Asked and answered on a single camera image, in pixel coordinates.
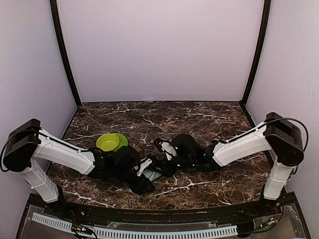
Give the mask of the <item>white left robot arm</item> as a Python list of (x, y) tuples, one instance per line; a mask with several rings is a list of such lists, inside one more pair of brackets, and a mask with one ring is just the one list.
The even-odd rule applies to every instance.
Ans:
[(63, 201), (63, 191), (53, 183), (39, 166), (37, 159), (48, 160), (93, 179), (117, 179), (142, 195), (155, 190), (143, 174), (145, 166), (139, 153), (130, 146), (105, 152), (97, 147), (84, 149), (64, 142), (41, 128), (40, 121), (31, 119), (12, 131), (0, 154), (3, 172), (17, 172), (59, 217), (70, 213)]

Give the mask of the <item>plaid brown glasses case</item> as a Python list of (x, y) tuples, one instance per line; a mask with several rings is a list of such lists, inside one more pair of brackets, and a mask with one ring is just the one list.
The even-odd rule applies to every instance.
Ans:
[(144, 150), (139, 147), (139, 146), (133, 146), (133, 149), (139, 154), (139, 155), (143, 155)]

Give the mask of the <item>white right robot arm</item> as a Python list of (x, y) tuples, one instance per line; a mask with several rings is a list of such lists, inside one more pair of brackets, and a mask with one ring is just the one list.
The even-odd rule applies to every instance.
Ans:
[(156, 148), (165, 153), (161, 162), (163, 174), (171, 176), (178, 169), (193, 168), (199, 172), (212, 172), (229, 164), (263, 151), (272, 151), (276, 160), (264, 186), (263, 198), (255, 204), (254, 211), (265, 216), (274, 207), (281, 190), (304, 159), (309, 141), (295, 124), (301, 121), (284, 118), (275, 112), (254, 128), (228, 140), (212, 140), (211, 145), (201, 147), (189, 134), (180, 134), (172, 141), (157, 138)]

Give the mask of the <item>black quilted glasses case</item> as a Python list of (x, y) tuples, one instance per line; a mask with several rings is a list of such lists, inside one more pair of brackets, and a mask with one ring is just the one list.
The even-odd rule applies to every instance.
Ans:
[(143, 174), (151, 182), (156, 181), (158, 178), (170, 177), (173, 174), (170, 168), (170, 163), (167, 159), (159, 159), (156, 156), (149, 157), (145, 160), (146, 168), (143, 170)]

